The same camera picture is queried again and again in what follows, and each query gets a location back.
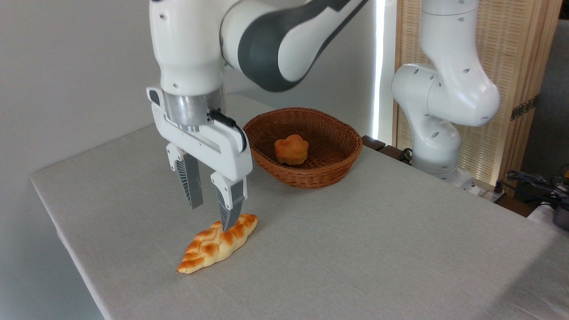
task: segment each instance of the pastry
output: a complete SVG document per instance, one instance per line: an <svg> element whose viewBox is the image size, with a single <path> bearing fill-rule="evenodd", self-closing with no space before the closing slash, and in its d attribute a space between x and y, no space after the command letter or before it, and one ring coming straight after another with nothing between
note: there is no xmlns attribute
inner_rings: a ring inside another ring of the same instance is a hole
<svg viewBox="0 0 569 320"><path fill-rule="evenodd" d="M233 227L223 232L221 221L212 224L209 229L198 233L185 251L180 273L192 273L227 259L245 243L247 237L257 226L257 217L241 214Z"/></svg>
<svg viewBox="0 0 569 320"><path fill-rule="evenodd" d="M298 134L275 141L275 154L279 163L301 165L308 158L308 141Z"/></svg>

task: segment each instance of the bamboo panel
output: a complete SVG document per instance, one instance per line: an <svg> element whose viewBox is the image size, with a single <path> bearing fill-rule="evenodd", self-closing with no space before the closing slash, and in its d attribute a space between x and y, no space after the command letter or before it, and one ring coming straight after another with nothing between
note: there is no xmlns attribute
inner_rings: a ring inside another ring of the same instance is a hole
<svg viewBox="0 0 569 320"><path fill-rule="evenodd" d="M539 1L535 3L534 15L539 14L529 30L526 45L526 54L529 57L525 69L524 81L520 81L516 96L518 101L525 101L528 97L539 93L543 74L551 49L551 42L557 24L557 15L561 6L560 0ZM500 159L501 168L499 178L503 179L508 170L519 170L522 166L523 154L527 144L527 138L533 120L533 110L525 113L518 121L509 123L508 135L505 139L504 154Z"/></svg>
<svg viewBox="0 0 569 320"><path fill-rule="evenodd" d="M401 2L400 64L429 63L419 45L420 0ZM480 0L477 51L486 74L500 90L500 109L481 128L456 127L462 140L459 167L485 183L494 184L506 167L521 166L533 112L512 122L510 116L513 108L539 92L556 5L558 9L560 0ZM397 109L395 146L411 147L409 123L403 110Z"/></svg>

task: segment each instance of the white wall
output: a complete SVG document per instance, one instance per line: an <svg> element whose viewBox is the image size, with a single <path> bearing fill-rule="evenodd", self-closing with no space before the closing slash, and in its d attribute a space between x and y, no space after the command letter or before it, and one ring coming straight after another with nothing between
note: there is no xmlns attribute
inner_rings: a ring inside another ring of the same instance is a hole
<svg viewBox="0 0 569 320"><path fill-rule="evenodd" d="M0 2L1 320L102 318L29 176L151 124L145 88L159 69L147 8L146 0ZM265 93L235 72L226 91L320 108L369 134L374 22L372 0L290 92Z"/></svg>

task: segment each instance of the light strip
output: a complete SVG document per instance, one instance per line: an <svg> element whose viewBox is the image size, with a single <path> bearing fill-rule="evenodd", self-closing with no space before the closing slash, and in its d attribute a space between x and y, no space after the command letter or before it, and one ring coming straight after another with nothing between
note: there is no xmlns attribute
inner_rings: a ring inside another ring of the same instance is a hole
<svg viewBox="0 0 569 320"><path fill-rule="evenodd" d="M377 139L380 132L380 84L381 68L384 63L384 19L385 0L376 0L376 73L373 94L372 137Z"/></svg>

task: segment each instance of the flower-shaped bun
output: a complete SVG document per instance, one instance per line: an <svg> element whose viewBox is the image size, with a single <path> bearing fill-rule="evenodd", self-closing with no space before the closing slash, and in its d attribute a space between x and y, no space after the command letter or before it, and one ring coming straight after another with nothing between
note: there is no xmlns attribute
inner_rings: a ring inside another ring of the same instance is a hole
<svg viewBox="0 0 569 320"><path fill-rule="evenodd" d="M275 153L279 163L301 165L308 158L308 141L298 134L275 141Z"/></svg>

